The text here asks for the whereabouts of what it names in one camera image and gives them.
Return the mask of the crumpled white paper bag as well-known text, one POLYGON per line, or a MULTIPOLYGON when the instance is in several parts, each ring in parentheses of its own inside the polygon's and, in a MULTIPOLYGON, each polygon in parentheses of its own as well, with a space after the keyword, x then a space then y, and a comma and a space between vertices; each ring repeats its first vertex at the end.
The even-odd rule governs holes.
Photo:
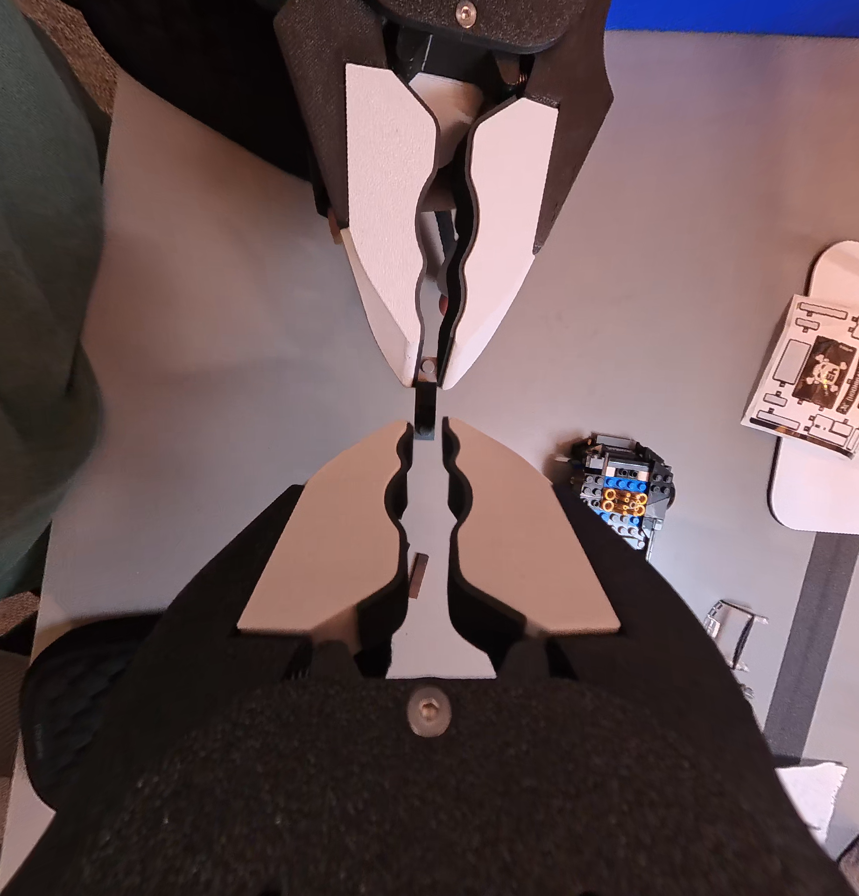
POLYGON ((778 765, 775 772, 813 838, 825 845, 838 793, 848 767, 837 761, 803 759, 778 765))

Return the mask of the person's green garment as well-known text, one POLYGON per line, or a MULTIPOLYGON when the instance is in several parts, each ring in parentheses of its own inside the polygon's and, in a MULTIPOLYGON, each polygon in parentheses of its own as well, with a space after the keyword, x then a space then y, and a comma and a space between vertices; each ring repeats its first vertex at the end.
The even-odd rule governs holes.
POLYGON ((43 29, 0 1, 0 600, 40 587, 52 517, 99 434, 81 334, 109 128, 43 29))

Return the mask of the clear lego windshield piece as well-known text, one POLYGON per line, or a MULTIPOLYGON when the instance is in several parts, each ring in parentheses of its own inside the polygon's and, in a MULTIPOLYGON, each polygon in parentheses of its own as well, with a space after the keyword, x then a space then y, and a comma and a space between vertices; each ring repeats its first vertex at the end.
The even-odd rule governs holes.
POLYGON ((757 624, 767 625, 768 622, 766 616, 755 613, 746 605, 720 599, 707 612, 703 627, 729 668, 746 673, 749 667, 743 657, 750 634, 757 624))

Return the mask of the black lego plate strip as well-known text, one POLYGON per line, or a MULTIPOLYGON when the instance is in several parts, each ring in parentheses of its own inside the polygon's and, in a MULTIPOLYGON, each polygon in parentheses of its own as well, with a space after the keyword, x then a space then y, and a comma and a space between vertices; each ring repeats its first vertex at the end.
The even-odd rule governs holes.
POLYGON ((413 382, 415 441, 432 441, 437 417, 437 358, 424 356, 420 360, 413 382))

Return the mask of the lego sticker sheet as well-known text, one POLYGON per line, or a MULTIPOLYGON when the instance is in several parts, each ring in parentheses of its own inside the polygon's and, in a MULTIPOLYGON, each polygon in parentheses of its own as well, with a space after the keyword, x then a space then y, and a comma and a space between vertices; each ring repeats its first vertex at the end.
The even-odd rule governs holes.
POLYGON ((795 295, 741 424, 859 454, 859 301, 795 295))

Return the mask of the blue plastic bin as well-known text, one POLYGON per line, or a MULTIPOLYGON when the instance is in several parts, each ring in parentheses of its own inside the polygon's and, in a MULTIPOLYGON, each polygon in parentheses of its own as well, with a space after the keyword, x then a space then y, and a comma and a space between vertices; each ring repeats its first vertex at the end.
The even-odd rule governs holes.
POLYGON ((606 27, 859 39, 859 1, 613 1, 606 27))

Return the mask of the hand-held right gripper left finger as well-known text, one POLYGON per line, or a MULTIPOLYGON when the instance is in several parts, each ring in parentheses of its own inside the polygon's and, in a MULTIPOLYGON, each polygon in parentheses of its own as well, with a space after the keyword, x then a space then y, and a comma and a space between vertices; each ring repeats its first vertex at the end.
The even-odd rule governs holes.
POLYGON ((393 421, 344 450, 306 483, 244 610, 245 634, 386 638, 371 599, 401 576, 401 528, 387 490, 412 436, 393 421))

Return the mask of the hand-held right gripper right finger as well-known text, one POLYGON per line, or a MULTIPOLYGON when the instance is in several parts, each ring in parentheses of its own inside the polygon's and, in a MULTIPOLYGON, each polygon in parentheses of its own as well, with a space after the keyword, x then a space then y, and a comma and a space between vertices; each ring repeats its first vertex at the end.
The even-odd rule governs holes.
POLYGON ((520 638, 616 633, 620 622, 551 483, 501 442, 443 420, 449 615, 463 637, 460 595, 492 612, 493 631, 520 638))

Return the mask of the lego car model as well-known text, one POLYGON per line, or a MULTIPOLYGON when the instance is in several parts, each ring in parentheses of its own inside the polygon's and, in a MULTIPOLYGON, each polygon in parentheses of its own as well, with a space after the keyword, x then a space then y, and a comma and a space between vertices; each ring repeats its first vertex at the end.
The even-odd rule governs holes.
POLYGON ((646 560, 676 497, 673 469, 651 448, 611 434, 573 442, 556 461, 572 492, 646 560))

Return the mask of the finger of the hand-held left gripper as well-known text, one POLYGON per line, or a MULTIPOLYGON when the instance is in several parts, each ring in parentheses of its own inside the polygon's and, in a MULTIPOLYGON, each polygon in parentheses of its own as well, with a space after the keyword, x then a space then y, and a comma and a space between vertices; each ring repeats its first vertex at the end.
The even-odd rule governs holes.
POLYGON ((426 255, 422 199, 437 172, 438 125, 430 109, 386 68, 345 66, 348 223, 346 255, 369 327, 401 384, 422 354, 419 310, 426 255))
POLYGON ((440 375, 444 390, 486 348, 534 262, 557 120, 557 108, 514 98, 470 129, 465 173, 473 223, 458 264, 460 307, 440 375))

